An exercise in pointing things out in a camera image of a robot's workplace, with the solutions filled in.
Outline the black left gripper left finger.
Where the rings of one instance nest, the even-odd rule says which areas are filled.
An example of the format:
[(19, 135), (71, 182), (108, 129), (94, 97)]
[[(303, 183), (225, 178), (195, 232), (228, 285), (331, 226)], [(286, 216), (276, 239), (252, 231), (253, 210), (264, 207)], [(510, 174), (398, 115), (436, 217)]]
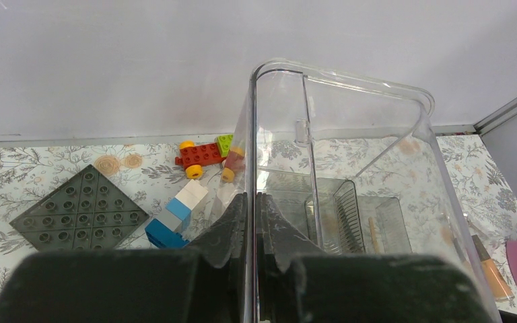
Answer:
[(237, 194), (183, 248), (33, 254), (0, 293), (0, 322), (239, 322), (247, 204)]

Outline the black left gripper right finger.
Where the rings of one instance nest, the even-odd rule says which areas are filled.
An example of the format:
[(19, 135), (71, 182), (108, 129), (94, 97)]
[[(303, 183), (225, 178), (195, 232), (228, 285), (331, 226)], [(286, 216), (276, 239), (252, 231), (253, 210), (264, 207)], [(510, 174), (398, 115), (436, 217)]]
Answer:
[(470, 277), (437, 256), (330, 255), (258, 195), (261, 318), (272, 322), (493, 322)]

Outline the clear acrylic organizer box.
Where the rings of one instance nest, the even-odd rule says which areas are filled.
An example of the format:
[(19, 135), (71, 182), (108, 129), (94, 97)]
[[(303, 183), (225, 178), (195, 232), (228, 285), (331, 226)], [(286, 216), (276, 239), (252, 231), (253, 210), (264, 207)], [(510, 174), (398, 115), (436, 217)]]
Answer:
[[(463, 270), (493, 322), (501, 321), (432, 131), (433, 110), (423, 89), (293, 61), (270, 60), (250, 74), (232, 143), (245, 149), (246, 168), (231, 183), (219, 179), (213, 206), (221, 217), (237, 194), (248, 197), (238, 253), (246, 320), (270, 321), (261, 318), (258, 280), (258, 195), (267, 194), (258, 172), (266, 168), (352, 180), (362, 195), (398, 198), (408, 254), (437, 256)], [(395, 255), (330, 255), (354, 254)]]

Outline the beige foundation tube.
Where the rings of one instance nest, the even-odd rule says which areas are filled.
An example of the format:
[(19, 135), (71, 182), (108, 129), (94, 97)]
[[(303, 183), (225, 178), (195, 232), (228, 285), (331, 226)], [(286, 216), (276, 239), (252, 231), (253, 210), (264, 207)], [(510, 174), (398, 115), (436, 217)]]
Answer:
[(479, 260), (481, 261), (485, 278), (487, 279), (487, 283), (495, 300), (508, 301), (513, 299), (514, 294), (512, 293), (512, 289), (506, 283), (495, 262), (482, 244), (480, 237), (478, 235), (472, 235), (471, 237), (479, 256)]

